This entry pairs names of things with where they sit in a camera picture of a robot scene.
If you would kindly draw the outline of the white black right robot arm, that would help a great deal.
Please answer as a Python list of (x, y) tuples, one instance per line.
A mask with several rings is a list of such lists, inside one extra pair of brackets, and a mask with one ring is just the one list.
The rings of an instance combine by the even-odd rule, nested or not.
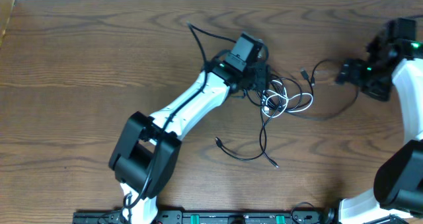
[(402, 138), (375, 173), (371, 188), (340, 201), (337, 223), (406, 223), (422, 218), (422, 42), (418, 15), (386, 22), (365, 59), (346, 59), (336, 78), (375, 100), (396, 94)]

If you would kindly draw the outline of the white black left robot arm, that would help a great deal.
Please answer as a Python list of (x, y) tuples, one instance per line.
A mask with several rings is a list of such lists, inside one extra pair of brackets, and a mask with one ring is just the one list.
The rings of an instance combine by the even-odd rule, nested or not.
[(124, 192), (123, 223), (154, 220), (157, 196), (173, 174), (184, 137), (231, 94), (266, 90), (267, 59), (263, 41), (244, 32), (232, 49), (204, 59), (196, 81), (170, 104), (128, 118), (108, 163)]

